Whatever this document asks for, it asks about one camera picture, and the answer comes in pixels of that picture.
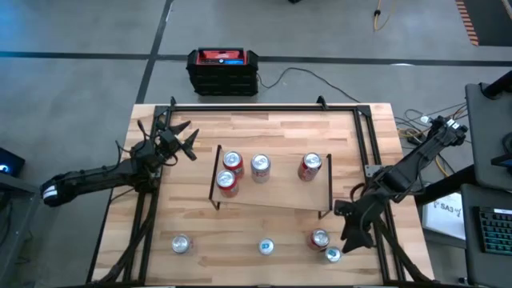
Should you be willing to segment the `black mat with orange stripe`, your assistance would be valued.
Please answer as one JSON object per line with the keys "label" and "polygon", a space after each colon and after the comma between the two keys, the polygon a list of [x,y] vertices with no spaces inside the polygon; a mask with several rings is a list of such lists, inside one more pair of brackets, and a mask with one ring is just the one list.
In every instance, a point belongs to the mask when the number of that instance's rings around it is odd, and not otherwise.
{"label": "black mat with orange stripe", "polygon": [[512,47],[512,0],[455,0],[470,43]]}

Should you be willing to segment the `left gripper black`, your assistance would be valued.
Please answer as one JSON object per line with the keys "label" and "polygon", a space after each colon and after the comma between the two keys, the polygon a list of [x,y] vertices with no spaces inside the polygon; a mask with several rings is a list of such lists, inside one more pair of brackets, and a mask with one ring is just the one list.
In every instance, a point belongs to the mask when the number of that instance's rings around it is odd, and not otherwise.
{"label": "left gripper black", "polygon": [[197,159],[193,146],[198,136],[199,129],[196,129],[184,142],[178,139],[180,133],[183,132],[189,124],[191,124],[191,121],[182,122],[175,126],[159,126],[156,129],[154,143],[155,153],[158,158],[171,158],[181,150],[191,161]]}

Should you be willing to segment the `black diagonal support bar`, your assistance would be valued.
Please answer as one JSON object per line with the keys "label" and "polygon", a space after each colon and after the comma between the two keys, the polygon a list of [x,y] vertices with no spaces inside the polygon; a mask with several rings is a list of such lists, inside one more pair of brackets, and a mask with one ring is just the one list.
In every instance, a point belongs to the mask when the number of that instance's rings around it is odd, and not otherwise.
{"label": "black diagonal support bar", "polygon": [[414,199],[417,206],[423,206],[459,191],[460,186],[463,184],[475,185],[476,183],[474,165],[471,165],[452,174],[448,178],[428,185],[424,191],[420,195],[415,196]]}

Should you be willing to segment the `black metal table frame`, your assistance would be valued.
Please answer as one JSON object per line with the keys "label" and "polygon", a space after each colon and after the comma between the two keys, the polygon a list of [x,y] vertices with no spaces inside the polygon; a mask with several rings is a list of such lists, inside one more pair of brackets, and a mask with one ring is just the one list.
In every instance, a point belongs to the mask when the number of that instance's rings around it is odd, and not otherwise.
{"label": "black metal table frame", "polygon": [[[113,192],[102,233],[91,263],[89,280],[104,277],[126,248],[146,212],[154,228],[129,264],[127,280],[160,286],[348,286],[379,285],[406,278],[391,248],[380,242],[360,248],[327,264],[308,247],[316,229],[330,234],[341,246],[343,220],[316,211],[223,203],[216,210],[209,201],[217,146],[242,155],[307,153],[332,155],[333,198],[348,199],[350,189],[363,182],[364,166],[391,165],[402,148],[389,104],[177,104],[170,123],[191,121],[199,129],[194,144],[197,159],[180,155],[178,164],[162,171],[157,198],[125,188]],[[171,248],[172,239],[185,234],[193,246],[184,254]],[[258,250],[264,238],[274,252]]]}

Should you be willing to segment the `backlit black keyboard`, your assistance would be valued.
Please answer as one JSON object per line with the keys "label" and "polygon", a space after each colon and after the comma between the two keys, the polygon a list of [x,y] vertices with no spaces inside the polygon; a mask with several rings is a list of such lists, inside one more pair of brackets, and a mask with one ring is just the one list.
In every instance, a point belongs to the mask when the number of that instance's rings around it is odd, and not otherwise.
{"label": "backlit black keyboard", "polygon": [[477,206],[475,217],[482,252],[512,256],[512,210]]}

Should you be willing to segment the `grey metal workbench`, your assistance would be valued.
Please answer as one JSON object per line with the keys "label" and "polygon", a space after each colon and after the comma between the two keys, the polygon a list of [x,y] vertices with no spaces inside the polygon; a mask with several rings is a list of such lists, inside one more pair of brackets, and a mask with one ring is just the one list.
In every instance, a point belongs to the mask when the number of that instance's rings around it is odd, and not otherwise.
{"label": "grey metal workbench", "polygon": [[0,174],[0,287],[6,287],[13,276],[31,232],[35,233],[36,247],[46,244],[55,224],[55,213],[48,204],[59,194],[56,185],[42,190]]}

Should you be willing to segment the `white paper sign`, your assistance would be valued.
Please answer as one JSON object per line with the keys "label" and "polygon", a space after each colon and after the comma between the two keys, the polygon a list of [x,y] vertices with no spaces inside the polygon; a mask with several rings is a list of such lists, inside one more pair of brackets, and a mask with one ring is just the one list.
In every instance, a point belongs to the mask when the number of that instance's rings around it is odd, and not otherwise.
{"label": "white paper sign", "polygon": [[453,193],[422,207],[422,227],[460,240],[466,239],[462,196]]}

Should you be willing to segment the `red-orange Fanta can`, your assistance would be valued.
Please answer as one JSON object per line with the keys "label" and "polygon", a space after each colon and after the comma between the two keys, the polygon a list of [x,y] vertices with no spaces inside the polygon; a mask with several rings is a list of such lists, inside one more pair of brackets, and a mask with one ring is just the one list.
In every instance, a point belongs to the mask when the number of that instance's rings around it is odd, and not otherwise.
{"label": "red-orange Fanta can", "polygon": [[216,177],[216,185],[226,198],[233,198],[238,194],[238,180],[234,172],[221,170]]}
{"label": "red-orange Fanta can", "polygon": [[228,151],[224,154],[222,164],[226,170],[230,170],[237,178],[242,178],[244,171],[243,158],[239,152]]}

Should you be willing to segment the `silver soda can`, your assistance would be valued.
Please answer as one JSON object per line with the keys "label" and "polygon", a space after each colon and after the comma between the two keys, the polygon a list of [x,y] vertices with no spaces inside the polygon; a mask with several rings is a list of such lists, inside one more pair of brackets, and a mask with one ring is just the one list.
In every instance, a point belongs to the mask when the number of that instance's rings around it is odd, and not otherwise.
{"label": "silver soda can", "polygon": [[192,239],[185,234],[179,234],[172,239],[171,248],[176,254],[184,254],[193,246]]}
{"label": "silver soda can", "polygon": [[265,154],[256,154],[252,157],[251,177],[257,183],[267,182],[270,178],[270,159]]}

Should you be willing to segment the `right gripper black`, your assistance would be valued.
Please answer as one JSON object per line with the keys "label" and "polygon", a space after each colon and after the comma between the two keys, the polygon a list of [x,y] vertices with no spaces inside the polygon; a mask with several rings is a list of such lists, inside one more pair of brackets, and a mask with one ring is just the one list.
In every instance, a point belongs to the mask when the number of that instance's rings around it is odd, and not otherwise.
{"label": "right gripper black", "polygon": [[341,240],[345,242],[342,252],[349,252],[361,247],[374,246],[370,233],[360,226],[368,226],[384,210],[386,194],[383,192],[369,192],[355,202],[343,200],[334,201],[334,214],[345,218]]}

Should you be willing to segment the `black computer with blue light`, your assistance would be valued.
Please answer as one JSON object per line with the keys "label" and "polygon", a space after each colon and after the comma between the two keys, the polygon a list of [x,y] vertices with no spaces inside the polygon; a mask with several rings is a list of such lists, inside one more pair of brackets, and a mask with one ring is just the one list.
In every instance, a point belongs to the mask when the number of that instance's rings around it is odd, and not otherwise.
{"label": "black computer with blue light", "polygon": [[26,160],[0,147],[0,174],[18,177]]}

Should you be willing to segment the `red black power station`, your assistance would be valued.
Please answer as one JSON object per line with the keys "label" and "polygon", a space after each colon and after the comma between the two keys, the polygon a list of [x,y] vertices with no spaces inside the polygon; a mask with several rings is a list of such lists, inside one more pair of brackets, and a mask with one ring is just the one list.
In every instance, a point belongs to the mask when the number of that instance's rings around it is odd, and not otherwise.
{"label": "red black power station", "polygon": [[259,56],[243,48],[198,48],[187,55],[186,70],[201,96],[254,96]]}

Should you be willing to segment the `black pole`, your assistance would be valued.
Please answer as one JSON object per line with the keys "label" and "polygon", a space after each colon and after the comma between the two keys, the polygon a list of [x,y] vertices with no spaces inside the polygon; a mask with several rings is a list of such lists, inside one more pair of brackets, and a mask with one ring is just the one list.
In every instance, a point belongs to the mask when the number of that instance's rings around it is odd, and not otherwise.
{"label": "black pole", "polygon": [[491,84],[480,83],[482,94],[491,100],[499,99],[504,93],[512,94],[512,70]]}

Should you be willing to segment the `red Coca-Cola can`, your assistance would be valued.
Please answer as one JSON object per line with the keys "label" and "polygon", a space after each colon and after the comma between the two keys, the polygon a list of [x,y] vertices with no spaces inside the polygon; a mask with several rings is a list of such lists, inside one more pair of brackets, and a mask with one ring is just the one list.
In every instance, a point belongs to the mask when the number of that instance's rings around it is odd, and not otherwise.
{"label": "red Coca-Cola can", "polygon": [[330,236],[324,229],[315,229],[309,233],[306,242],[312,250],[323,251],[330,244]]}
{"label": "red Coca-Cola can", "polygon": [[316,153],[307,153],[303,156],[299,164],[298,176],[304,182],[312,181],[321,168],[321,157]]}

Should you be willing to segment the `grey desk top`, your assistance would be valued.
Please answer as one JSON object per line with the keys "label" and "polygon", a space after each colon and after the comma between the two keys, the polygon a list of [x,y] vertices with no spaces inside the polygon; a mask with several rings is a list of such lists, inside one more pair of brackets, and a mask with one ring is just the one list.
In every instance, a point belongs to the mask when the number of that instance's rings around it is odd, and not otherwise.
{"label": "grey desk top", "polygon": [[481,186],[512,191],[512,175],[507,168],[491,164],[493,158],[506,153],[502,139],[512,133],[512,94],[505,92],[491,100],[478,84],[467,84],[465,92],[476,181]]}

